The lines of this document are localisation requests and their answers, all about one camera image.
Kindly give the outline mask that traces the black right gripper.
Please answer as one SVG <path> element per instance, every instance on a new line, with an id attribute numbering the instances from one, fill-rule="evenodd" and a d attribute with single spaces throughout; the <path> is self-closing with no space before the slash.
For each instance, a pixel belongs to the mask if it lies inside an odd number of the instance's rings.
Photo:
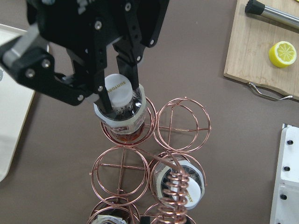
<path id="1" fill-rule="evenodd" d="M 0 65 L 19 84 L 79 105 L 92 94 L 112 111 L 105 87 L 107 46 L 118 70 L 139 87 L 138 63 L 159 37 L 166 0 L 28 0 L 28 31 L 1 45 Z"/>

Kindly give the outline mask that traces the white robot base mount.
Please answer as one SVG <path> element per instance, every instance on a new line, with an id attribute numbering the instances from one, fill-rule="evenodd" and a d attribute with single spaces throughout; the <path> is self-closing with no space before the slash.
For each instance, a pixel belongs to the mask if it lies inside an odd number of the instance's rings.
<path id="1" fill-rule="evenodd" d="M 282 125 L 271 224 L 299 222 L 299 128 Z"/>

